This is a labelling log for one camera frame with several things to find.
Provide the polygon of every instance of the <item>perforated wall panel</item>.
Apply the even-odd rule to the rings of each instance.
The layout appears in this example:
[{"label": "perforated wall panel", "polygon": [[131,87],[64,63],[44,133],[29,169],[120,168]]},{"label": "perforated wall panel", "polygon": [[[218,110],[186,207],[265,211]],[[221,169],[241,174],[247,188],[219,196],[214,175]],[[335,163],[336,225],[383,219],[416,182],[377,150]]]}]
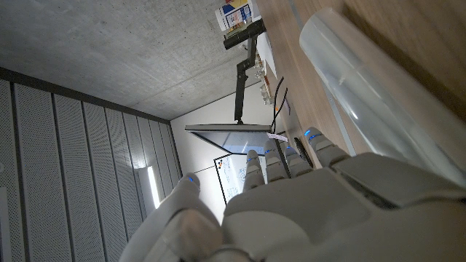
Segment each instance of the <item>perforated wall panel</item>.
[{"label": "perforated wall panel", "polygon": [[76,261],[105,261],[81,102],[54,95],[72,248]]},{"label": "perforated wall panel", "polygon": [[32,261],[71,261],[52,97],[15,85],[29,254]]},{"label": "perforated wall panel", "polygon": [[168,196],[173,190],[173,184],[170,177],[170,170],[168,169],[167,157],[165,155],[164,143],[162,140],[162,133],[160,127],[162,124],[150,121],[152,139],[154,140],[155,152],[157,154],[157,160],[159,162],[160,176],[162,177],[162,184],[165,196]]},{"label": "perforated wall panel", "polygon": [[144,155],[146,156],[147,166],[152,167],[152,170],[154,171],[157,192],[159,193],[160,201],[162,201],[165,198],[165,194],[163,191],[162,177],[160,175],[157,155],[155,154],[154,141],[152,140],[149,121],[147,119],[138,117],[138,123],[139,131],[141,133],[141,140],[143,141],[143,150]]},{"label": "perforated wall panel", "polygon": [[91,167],[103,229],[103,246],[108,261],[118,261],[127,239],[105,112],[100,106],[83,104]]},{"label": "perforated wall panel", "polygon": [[160,132],[162,133],[163,146],[165,147],[165,154],[167,155],[168,168],[170,170],[170,178],[173,186],[179,181],[178,169],[176,167],[176,156],[172,149],[172,141],[170,137],[170,131],[167,124],[159,123]]},{"label": "perforated wall panel", "polygon": [[133,158],[133,166],[135,169],[146,167],[146,159],[144,158],[141,136],[139,135],[138,120],[136,119],[136,116],[129,114],[123,114],[123,116],[125,118],[131,157]]},{"label": "perforated wall panel", "polygon": [[123,121],[125,122],[126,135],[128,145],[130,147],[130,155],[133,161],[133,168],[135,169],[135,182],[138,196],[140,199],[140,208],[143,213],[143,219],[146,219],[146,208],[144,207],[144,197],[141,190],[141,182],[139,181],[139,174],[137,169],[146,167],[146,158],[144,157],[143,145],[141,143],[141,135],[139,133],[138,120],[136,116],[123,114]]},{"label": "perforated wall panel", "polygon": [[178,181],[179,181],[182,176],[181,167],[180,167],[180,162],[178,161],[178,155],[176,153],[175,138],[173,138],[173,131],[172,131],[171,126],[168,126],[168,134],[170,135],[170,142],[172,143],[172,152],[173,152],[173,157],[175,158],[176,171],[178,173]]},{"label": "perforated wall panel", "polygon": [[107,109],[108,131],[110,132],[111,147],[114,153],[116,175],[120,194],[122,195],[123,214],[128,237],[138,230],[142,224],[141,207],[136,191],[133,166],[131,165],[130,151],[126,140],[125,126],[121,112]]},{"label": "perforated wall panel", "polygon": [[7,188],[9,235],[13,261],[24,261],[20,187],[9,82],[0,80],[0,187]]}]

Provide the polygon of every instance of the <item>poster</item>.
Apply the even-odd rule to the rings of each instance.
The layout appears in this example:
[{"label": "poster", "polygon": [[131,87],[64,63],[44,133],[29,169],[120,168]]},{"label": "poster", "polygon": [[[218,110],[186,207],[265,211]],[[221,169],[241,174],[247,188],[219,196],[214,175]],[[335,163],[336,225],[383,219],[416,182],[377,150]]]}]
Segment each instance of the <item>poster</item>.
[{"label": "poster", "polygon": [[[246,156],[231,155],[216,160],[220,182],[224,190],[226,203],[237,194],[241,194],[246,176]],[[264,181],[267,183],[265,156],[259,157]]]}]

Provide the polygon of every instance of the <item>black cable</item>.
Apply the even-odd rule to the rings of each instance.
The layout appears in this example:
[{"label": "black cable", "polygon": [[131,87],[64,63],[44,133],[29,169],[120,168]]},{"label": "black cable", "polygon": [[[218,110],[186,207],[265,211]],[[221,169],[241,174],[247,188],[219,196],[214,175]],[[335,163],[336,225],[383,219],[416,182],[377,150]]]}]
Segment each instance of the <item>black cable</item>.
[{"label": "black cable", "polygon": [[275,90],[275,96],[274,96],[274,119],[275,119],[275,107],[277,107],[277,96],[278,96],[278,90],[280,88],[280,85],[282,85],[282,82],[283,82],[283,79],[285,79],[285,77],[282,76],[280,82],[278,82],[278,85],[277,85],[277,89]]},{"label": "black cable", "polygon": [[275,120],[277,120],[278,114],[280,113],[280,111],[282,111],[282,107],[283,107],[283,105],[285,104],[285,99],[286,99],[286,93],[287,93],[287,92],[288,92],[288,88],[285,89],[285,94],[283,95],[282,105],[281,105],[280,108],[278,109],[277,114],[275,114],[274,121],[272,122],[272,125],[274,126],[274,134],[275,134],[275,130],[277,129],[277,123],[275,122]]}]

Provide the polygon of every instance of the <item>monitor arm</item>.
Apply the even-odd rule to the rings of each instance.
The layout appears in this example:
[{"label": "monitor arm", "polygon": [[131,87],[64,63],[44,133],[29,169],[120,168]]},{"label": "monitor arm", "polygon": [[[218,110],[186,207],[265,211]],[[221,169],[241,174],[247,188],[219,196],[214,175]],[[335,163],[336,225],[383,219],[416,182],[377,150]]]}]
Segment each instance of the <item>monitor arm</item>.
[{"label": "monitor arm", "polygon": [[252,68],[256,60],[257,36],[265,32],[262,19],[251,23],[245,30],[233,35],[224,41],[225,49],[230,49],[237,44],[248,40],[248,58],[237,64],[236,100],[234,102],[234,120],[242,124],[242,107],[245,98],[245,85],[248,76],[246,70]]}]

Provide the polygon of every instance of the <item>wooden surface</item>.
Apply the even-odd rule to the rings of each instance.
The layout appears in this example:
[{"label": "wooden surface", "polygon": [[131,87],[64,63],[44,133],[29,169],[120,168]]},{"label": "wooden surface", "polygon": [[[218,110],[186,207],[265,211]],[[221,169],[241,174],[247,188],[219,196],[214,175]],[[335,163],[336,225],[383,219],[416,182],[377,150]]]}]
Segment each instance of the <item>wooden surface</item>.
[{"label": "wooden surface", "polygon": [[[299,46],[300,28],[291,3],[302,23],[323,7],[337,10],[445,107],[466,121],[466,1],[257,0],[257,3],[272,44],[277,78],[285,77],[278,100],[281,102],[287,87],[288,102],[296,113],[295,116],[280,113],[289,138],[302,138],[305,130],[314,126],[347,150],[320,77]],[[274,92],[277,80],[271,76],[269,80]],[[340,106],[339,112],[356,153],[368,151]]]}]

